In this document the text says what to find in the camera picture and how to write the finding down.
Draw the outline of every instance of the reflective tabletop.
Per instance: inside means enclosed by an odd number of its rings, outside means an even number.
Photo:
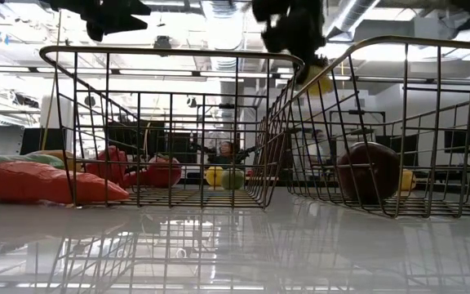
[[[470,293],[470,217],[0,205],[0,293]]]

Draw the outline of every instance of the ceiling pipe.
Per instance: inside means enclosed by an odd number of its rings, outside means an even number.
[[[209,45],[215,50],[240,50],[242,47],[242,26],[244,14],[236,4],[229,1],[202,1],[206,22],[208,24]],[[216,57],[211,59],[213,70],[235,71],[237,61],[233,57]]]
[[[328,41],[339,37],[351,42],[354,30],[364,20],[366,13],[379,2],[380,0],[341,0],[336,17],[328,26]]]

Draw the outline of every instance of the computer monitor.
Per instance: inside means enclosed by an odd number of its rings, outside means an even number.
[[[406,167],[418,166],[418,134],[408,135],[404,139],[404,162]],[[376,136],[376,143],[391,148],[394,152],[401,152],[401,137],[400,136]]]
[[[62,150],[66,129],[49,128],[48,131],[40,127],[27,127],[24,129],[23,141],[21,143],[21,155],[39,151],[42,148],[42,140],[47,134],[45,150]]]
[[[467,130],[444,131],[444,148],[446,153],[464,153],[467,140]]]

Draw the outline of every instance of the red apple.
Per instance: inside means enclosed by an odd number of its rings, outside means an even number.
[[[182,166],[176,158],[170,159],[167,156],[157,154],[148,163],[153,163],[146,169],[146,181],[148,185],[155,188],[168,188],[177,184],[182,175]]]

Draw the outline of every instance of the metal wire basket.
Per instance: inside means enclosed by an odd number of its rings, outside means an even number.
[[[53,55],[62,60],[73,60],[73,67],[66,69],[55,60]],[[91,73],[80,69],[79,64],[85,55],[100,54],[103,56],[103,68]],[[301,67],[298,58],[282,54],[264,54],[233,51],[194,51],[194,50],[156,50],[140,48],[113,47],[44,47],[41,57],[55,67],[55,98],[59,111],[59,125],[67,130],[66,144],[78,158],[73,160],[74,168],[67,168],[67,175],[77,179],[79,172],[77,164],[82,164],[86,172],[90,165],[99,168],[99,174],[105,178],[105,184],[114,181],[110,169],[123,168],[122,173],[131,172],[134,176],[129,185],[124,184],[130,193],[130,200],[123,202],[109,201],[106,190],[104,203],[106,205],[159,205],[159,206],[194,206],[194,207],[267,207],[277,183],[280,162],[284,144],[286,143],[282,130],[284,129],[285,110],[280,107],[292,97],[293,82],[289,80],[286,87],[270,105],[270,83],[279,78],[279,74],[271,73],[271,63],[274,60],[293,62]],[[233,71],[199,72],[196,70],[147,70],[119,69],[111,65],[112,58],[128,56],[157,57],[158,56],[188,56],[202,58],[229,58],[234,62]],[[240,71],[240,64],[249,59],[259,60],[263,73],[245,73]],[[143,74],[148,78],[173,78],[206,80],[208,78],[229,78],[234,82],[231,91],[150,91],[139,84],[132,85],[135,89],[124,89],[114,82],[113,78],[128,78],[131,75]],[[72,92],[60,90],[61,77],[67,76],[73,80]],[[248,95],[242,93],[241,84],[244,78],[257,78],[259,91]],[[130,101],[129,107],[119,103],[119,100]],[[70,118],[61,113],[64,101],[73,103]],[[258,110],[260,103],[266,110]],[[182,106],[188,105],[191,112],[182,111]],[[215,119],[211,109],[217,109],[215,115],[222,112],[229,118],[221,121]],[[223,160],[209,160],[220,155],[216,149],[219,142],[226,140],[230,143],[229,152],[221,154]],[[104,157],[98,154],[102,150]],[[158,166],[160,158],[167,156],[167,166]],[[157,178],[161,182],[145,182],[142,173],[156,168]],[[204,175],[213,168],[213,185],[208,185]],[[217,174],[216,168],[226,171]],[[218,178],[231,173],[230,179],[240,180],[244,176],[241,189],[223,189],[218,186]],[[78,203],[76,181],[70,180],[73,202]]]
[[[403,75],[356,75],[356,52],[380,43],[394,44],[404,52]],[[410,76],[408,60],[415,47],[436,48],[431,60],[436,65],[434,77]],[[289,191],[390,217],[470,215],[470,80],[442,77],[443,55],[465,49],[470,49],[470,42],[386,36],[359,42],[333,60],[281,106],[290,113],[285,131],[291,133],[292,147],[287,151],[295,161]],[[319,78],[326,75],[333,79],[334,92],[311,95],[308,89],[320,87]],[[347,85],[341,87],[339,78],[347,78]],[[385,100],[377,97],[371,112],[363,106],[359,82],[398,86]],[[415,98],[421,92],[434,95],[427,95],[426,100]],[[454,99],[445,97],[450,93]],[[382,109],[389,110],[387,115]],[[308,130],[323,136],[313,136]],[[310,145],[322,145],[322,151]],[[353,155],[359,145],[363,152]],[[393,159],[397,165],[389,170],[384,168],[388,152],[375,153],[384,146],[397,154]],[[388,185],[394,189],[386,192]]]

